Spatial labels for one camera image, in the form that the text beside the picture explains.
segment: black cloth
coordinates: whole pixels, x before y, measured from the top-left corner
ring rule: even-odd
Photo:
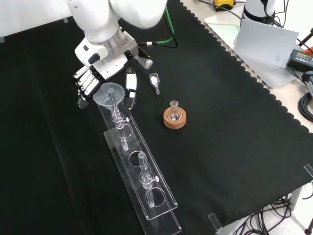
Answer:
[[[213,234],[209,214],[225,226],[307,183],[313,139],[182,3],[168,9],[179,46],[146,47],[149,70],[132,64],[132,114],[179,205],[182,234]],[[147,30],[120,24],[138,42],[169,37],[163,20]],[[76,105],[83,36],[71,18],[0,44],[0,234],[142,234],[97,106]],[[125,74],[113,82],[124,85]],[[163,124],[171,100],[187,112],[180,130]]]

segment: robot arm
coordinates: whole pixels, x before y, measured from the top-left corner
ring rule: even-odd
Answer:
[[[167,0],[110,0],[113,11],[139,28],[151,28],[161,19]]]
[[[149,69],[151,58],[137,47],[137,43],[118,25],[118,17],[140,27],[156,25],[162,17],[167,0],[66,0],[85,38],[75,49],[78,59],[84,64],[75,75],[81,108],[100,88],[116,74],[128,67],[128,61],[136,59]],[[126,106],[135,104],[137,89],[136,73],[126,71]]]

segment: glass test tube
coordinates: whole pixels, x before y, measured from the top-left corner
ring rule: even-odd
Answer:
[[[144,152],[138,153],[138,158],[139,158],[139,164],[140,164],[140,169],[141,169],[141,182],[142,186],[145,189],[150,189],[152,188],[152,175],[150,174],[148,170],[148,162],[147,162],[147,156]],[[153,193],[152,190],[149,190],[147,193],[147,202],[149,207],[154,207],[155,206],[155,201],[153,198]]]
[[[109,94],[109,98],[110,98],[111,105],[112,105],[112,108],[111,108],[112,119],[115,122],[115,125],[117,127],[117,133],[118,133],[118,136],[121,138],[123,149],[124,151],[127,151],[128,144],[127,144],[127,140],[125,137],[125,133],[123,131],[123,128],[120,128],[121,124],[123,123],[123,118],[119,112],[119,109],[116,103],[114,89],[113,88],[108,89],[108,94]]]

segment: black power adapter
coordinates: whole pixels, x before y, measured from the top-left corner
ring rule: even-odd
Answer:
[[[293,67],[301,72],[313,71],[313,55],[294,49],[287,66]]]

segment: yellow device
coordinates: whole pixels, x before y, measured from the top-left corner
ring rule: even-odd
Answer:
[[[234,0],[214,0],[214,4],[217,6],[221,6],[226,8],[227,10],[233,9],[234,6]],[[223,11],[223,9],[219,7],[214,7],[215,11]]]

